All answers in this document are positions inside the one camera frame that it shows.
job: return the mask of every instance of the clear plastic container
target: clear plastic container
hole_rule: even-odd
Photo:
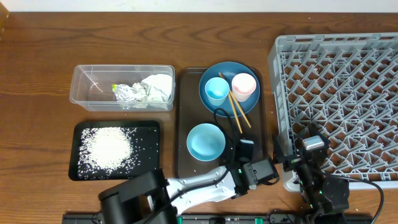
[[[172,77],[172,92],[165,102],[118,102],[113,84],[141,82],[150,75]],[[70,101],[88,111],[170,111],[173,109],[175,89],[174,68],[170,65],[78,65],[70,88]]]

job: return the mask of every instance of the light blue cup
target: light blue cup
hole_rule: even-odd
[[[199,124],[189,132],[187,147],[189,153],[199,161],[212,161],[223,153],[225,137],[217,126]]]
[[[229,93],[229,84],[224,78],[214,77],[207,81],[205,91],[213,106],[222,105]]]

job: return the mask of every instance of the black tray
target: black tray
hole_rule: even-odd
[[[136,166],[132,170],[126,170],[125,168],[119,168],[113,171],[110,175],[106,175],[104,170],[96,170],[95,174],[87,174],[86,179],[78,176],[78,161],[80,158],[80,146],[81,146],[81,133],[86,128],[137,128],[132,136],[132,141],[140,139],[136,143],[137,146],[146,148],[146,150],[140,150],[135,152],[137,159],[140,160],[140,165]],[[150,170],[159,168],[159,136],[160,128],[156,121],[85,121],[79,123],[75,127],[73,133],[72,152],[70,155],[69,163],[69,178],[71,180],[100,180],[101,177],[105,179],[128,179],[141,175]]]
[[[202,162],[191,156],[187,149],[187,136],[193,127],[202,123],[214,123],[213,113],[201,102],[199,97],[199,81],[207,68],[186,68],[177,79],[177,119],[176,119],[176,141],[174,150],[174,176],[179,178],[192,177],[206,174],[212,169],[223,165],[229,158],[231,144],[227,141],[226,149],[219,159]],[[260,73],[253,69],[259,82]],[[239,117],[243,135],[247,140],[254,141],[252,161],[259,161],[268,155],[266,144],[266,121],[263,113],[262,93],[257,105],[246,114],[252,126],[249,128],[245,120]],[[231,128],[228,120],[217,117],[219,124],[225,129],[228,136],[231,136]],[[235,130],[239,132],[235,119],[232,118]]]

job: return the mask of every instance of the crumpled plastic wrapper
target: crumpled plastic wrapper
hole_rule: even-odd
[[[172,91],[172,77],[170,75],[158,74],[150,75],[140,83],[133,84],[132,87],[120,84],[116,85],[114,94],[118,102],[166,102],[169,100]],[[147,104],[124,105],[129,107],[146,108]]]

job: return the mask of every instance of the cup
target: cup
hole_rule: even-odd
[[[213,106],[222,105],[229,93],[229,84],[220,77],[211,78],[206,82],[205,92]]]
[[[224,151],[225,136],[214,124],[199,124],[188,134],[189,153],[199,161],[217,159]]]
[[[256,90],[256,80],[253,76],[247,73],[240,73],[235,75],[232,79],[232,93],[236,100],[245,102]]]

